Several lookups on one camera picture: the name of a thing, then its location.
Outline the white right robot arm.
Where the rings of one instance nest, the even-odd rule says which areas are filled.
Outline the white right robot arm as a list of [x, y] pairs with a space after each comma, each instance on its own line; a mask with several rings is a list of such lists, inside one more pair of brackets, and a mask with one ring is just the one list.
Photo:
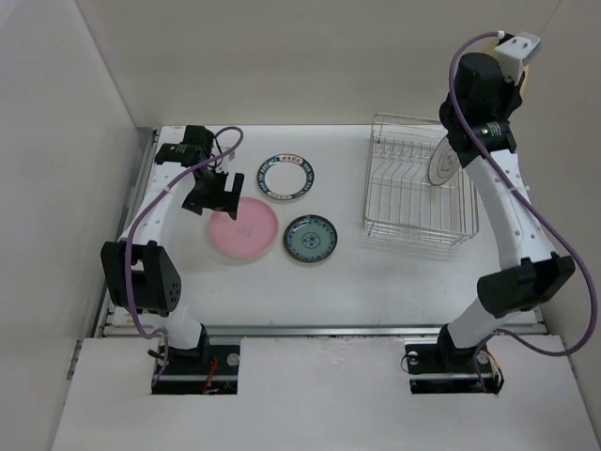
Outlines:
[[486, 337], [519, 314], [549, 301], [574, 274], [548, 226], [532, 211], [509, 117], [521, 105], [520, 85], [483, 53], [455, 56], [449, 94], [439, 109], [446, 139], [480, 195], [497, 245], [499, 269], [480, 277], [476, 299], [440, 331], [437, 363], [458, 369]]

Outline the white blue rimmed plate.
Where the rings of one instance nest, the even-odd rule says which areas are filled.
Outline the white blue rimmed plate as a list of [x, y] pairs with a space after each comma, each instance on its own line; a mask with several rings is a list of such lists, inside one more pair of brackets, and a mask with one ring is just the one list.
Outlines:
[[313, 187], [316, 172], [308, 160], [283, 153], [267, 158], [256, 172], [259, 191], [276, 201], [295, 201]]

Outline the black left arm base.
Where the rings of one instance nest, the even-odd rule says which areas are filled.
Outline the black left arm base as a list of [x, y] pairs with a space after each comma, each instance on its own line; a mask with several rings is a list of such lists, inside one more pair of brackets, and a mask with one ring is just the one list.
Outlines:
[[169, 348], [168, 364], [161, 375], [164, 345], [148, 353], [157, 357], [154, 376], [159, 377], [151, 387], [152, 395], [229, 396], [238, 393], [239, 344], [210, 344], [191, 350]]

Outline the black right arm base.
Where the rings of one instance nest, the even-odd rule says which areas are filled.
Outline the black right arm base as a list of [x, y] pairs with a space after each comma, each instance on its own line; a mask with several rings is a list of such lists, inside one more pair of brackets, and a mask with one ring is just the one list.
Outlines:
[[469, 352], [458, 365], [445, 363], [435, 343], [408, 342], [401, 358], [413, 395], [492, 394], [505, 384], [502, 370], [487, 348], [476, 357]]

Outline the dark green patterned plate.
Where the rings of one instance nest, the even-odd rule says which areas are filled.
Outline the dark green patterned plate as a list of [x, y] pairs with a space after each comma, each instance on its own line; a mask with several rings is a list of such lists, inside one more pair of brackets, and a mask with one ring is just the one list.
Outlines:
[[285, 229], [283, 245], [287, 254], [303, 264], [326, 260], [338, 243], [337, 230], [323, 216], [306, 214], [294, 219]]

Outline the pink plate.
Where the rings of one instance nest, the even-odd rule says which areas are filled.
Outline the pink plate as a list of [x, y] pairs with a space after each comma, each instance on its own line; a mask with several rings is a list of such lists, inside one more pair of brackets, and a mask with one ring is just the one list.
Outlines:
[[279, 220], [267, 203], [242, 197], [232, 219], [215, 211], [208, 221], [208, 234], [215, 248], [227, 257], [255, 258], [265, 254], [277, 239]]

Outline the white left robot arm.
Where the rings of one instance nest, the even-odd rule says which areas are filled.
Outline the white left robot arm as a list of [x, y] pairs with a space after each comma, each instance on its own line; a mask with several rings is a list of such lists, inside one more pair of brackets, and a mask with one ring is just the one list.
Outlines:
[[182, 280], [168, 251], [172, 229], [183, 210], [237, 218], [244, 176], [229, 175], [220, 166], [234, 158], [243, 138], [237, 126], [216, 132], [188, 126], [179, 142], [160, 145], [130, 224], [100, 250], [113, 306], [130, 314], [140, 336], [162, 341], [153, 354], [159, 362], [166, 364], [177, 355], [192, 373], [208, 366], [210, 350], [204, 326], [181, 303]]

